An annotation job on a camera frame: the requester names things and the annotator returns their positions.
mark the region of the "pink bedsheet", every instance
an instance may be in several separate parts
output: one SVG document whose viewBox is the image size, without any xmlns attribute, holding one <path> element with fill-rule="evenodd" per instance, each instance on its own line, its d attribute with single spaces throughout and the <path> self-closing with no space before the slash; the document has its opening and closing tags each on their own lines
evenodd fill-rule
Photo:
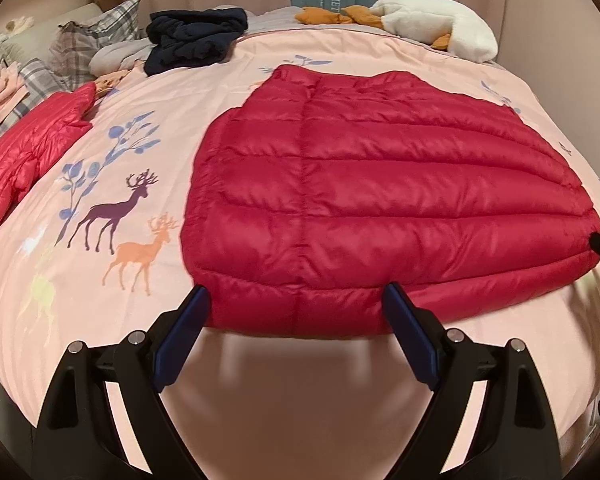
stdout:
<svg viewBox="0 0 600 480">
<path fill-rule="evenodd" d="M 151 78 L 136 69 L 0 228 L 0 381 L 31 422 L 72 340 L 117 342 L 189 291 L 177 240 L 193 157 L 208 124 L 282 63 L 352 75 L 408 70 L 445 91 L 509 105 L 564 155 L 600 215 L 594 171 L 528 86 L 494 66 L 385 36 L 292 30 L 246 38 L 230 62 L 211 67 Z M 93 206 L 100 216 L 79 226 Z M 122 259 L 110 251 L 120 244 Z M 146 272 L 133 263 L 139 251 L 153 255 Z M 574 423 L 600 387 L 600 265 L 561 290 L 455 325 L 485 343 L 525 340 L 558 433 L 582 432 Z M 142 465 L 115 388 L 112 398 L 128 455 Z M 163 399 L 211 479 L 374 479 L 403 449 L 429 393 L 392 336 L 296 340 L 205 330 Z M 449 465 L 462 460 L 479 407 L 475 397 Z"/>
</svg>

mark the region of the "yellow deer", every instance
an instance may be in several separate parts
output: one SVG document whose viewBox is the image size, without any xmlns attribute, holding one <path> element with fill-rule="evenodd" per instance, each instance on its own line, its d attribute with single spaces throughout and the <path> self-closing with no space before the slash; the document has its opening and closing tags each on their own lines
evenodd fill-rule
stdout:
<svg viewBox="0 0 600 480">
<path fill-rule="evenodd" d="M 138 272 L 136 272 L 136 276 L 134 278 L 133 285 L 131 285 L 131 292 L 133 292 L 136 288 L 136 282 L 138 281 L 138 276 L 140 276 L 140 272 L 143 272 L 144 275 L 144 290 L 148 296 L 151 295 L 151 291 L 149 290 L 149 265 L 153 263 L 155 257 L 158 255 L 158 252 L 162 248 L 163 244 L 168 244 L 171 241 L 169 237 L 169 230 L 175 229 L 178 227 L 173 218 L 169 218 L 167 213 L 161 215 L 157 220 L 151 218 L 149 220 L 149 229 L 155 235 L 154 241 L 150 244 L 137 244 L 135 242 L 125 242 L 120 244 L 116 248 L 116 259 L 113 260 L 107 272 L 104 273 L 102 277 L 102 285 L 105 284 L 107 276 L 113 267 L 116 265 L 120 266 L 119 274 L 120 274 L 120 287 L 122 290 L 125 290 L 125 284 L 123 282 L 123 271 L 127 264 L 140 264 Z"/>
<path fill-rule="evenodd" d="M 22 316 L 28 309 L 31 303 L 35 303 L 38 307 L 38 312 L 36 315 L 36 319 L 32 324 L 30 324 L 25 330 L 26 333 L 29 333 L 33 330 L 33 327 L 40 321 L 40 318 L 43 316 L 46 319 L 46 341 L 45 347 L 49 344 L 51 340 L 51 326 L 54 322 L 54 313 L 51 310 L 51 306 L 56 298 L 56 288 L 53 283 L 51 283 L 46 276 L 42 274 L 44 270 L 44 265 L 51 258 L 53 247 L 47 247 L 42 251 L 40 259 L 34 265 L 34 269 L 36 273 L 33 275 L 31 282 L 29 283 L 29 291 L 22 303 L 22 307 L 20 312 L 18 313 L 18 318 Z"/>
</svg>

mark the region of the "metal screw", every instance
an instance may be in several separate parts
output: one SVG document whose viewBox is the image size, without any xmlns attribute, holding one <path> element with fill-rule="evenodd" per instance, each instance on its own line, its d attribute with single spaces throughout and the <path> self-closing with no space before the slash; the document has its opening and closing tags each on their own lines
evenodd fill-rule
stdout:
<svg viewBox="0 0 600 480">
<path fill-rule="evenodd" d="M 450 328 L 446 331 L 446 336 L 454 343 L 464 341 L 464 332 L 458 328 Z"/>
<path fill-rule="evenodd" d="M 526 345 L 522 339 L 512 339 L 511 348 L 513 348 L 516 352 L 522 352 L 526 349 Z"/>
<path fill-rule="evenodd" d="M 144 332 L 142 330 L 135 330 L 126 339 L 133 345 L 139 345 L 144 341 Z"/>
<path fill-rule="evenodd" d="M 74 341 L 66 349 L 69 351 L 69 354 L 77 354 L 83 348 L 84 343 L 82 341 Z"/>
</svg>

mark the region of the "plaid pillow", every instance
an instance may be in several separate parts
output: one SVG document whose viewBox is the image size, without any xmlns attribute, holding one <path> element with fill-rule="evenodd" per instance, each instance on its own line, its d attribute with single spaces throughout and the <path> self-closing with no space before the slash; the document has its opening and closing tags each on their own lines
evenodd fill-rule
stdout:
<svg viewBox="0 0 600 480">
<path fill-rule="evenodd" d="M 49 68 L 73 91 L 95 77 L 89 72 L 91 58 L 102 47 L 138 36 L 140 0 L 127 0 L 108 10 L 91 25 L 69 22 L 60 27 L 49 48 Z"/>
<path fill-rule="evenodd" d="M 0 137 L 35 106 L 55 92 L 67 92 L 64 83 L 59 80 L 37 57 L 20 69 L 20 76 L 29 90 L 29 94 L 20 101 L 0 125 Z"/>
</svg>

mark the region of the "quilted puffer jacket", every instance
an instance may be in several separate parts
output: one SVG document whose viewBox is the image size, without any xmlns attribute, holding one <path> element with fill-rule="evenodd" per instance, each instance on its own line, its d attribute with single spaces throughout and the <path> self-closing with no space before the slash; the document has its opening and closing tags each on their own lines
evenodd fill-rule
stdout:
<svg viewBox="0 0 600 480">
<path fill-rule="evenodd" d="M 567 285 L 597 264 L 594 231 L 576 174 L 511 108 L 281 66 L 208 128 L 181 242 L 211 326 L 353 336 L 388 331 L 393 280 L 444 321 Z"/>
<path fill-rule="evenodd" d="M 56 92 L 0 138 L 0 220 L 91 129 L 82 116 L 94 98 L 94 83 L 73 93 Z"/>
</svg>

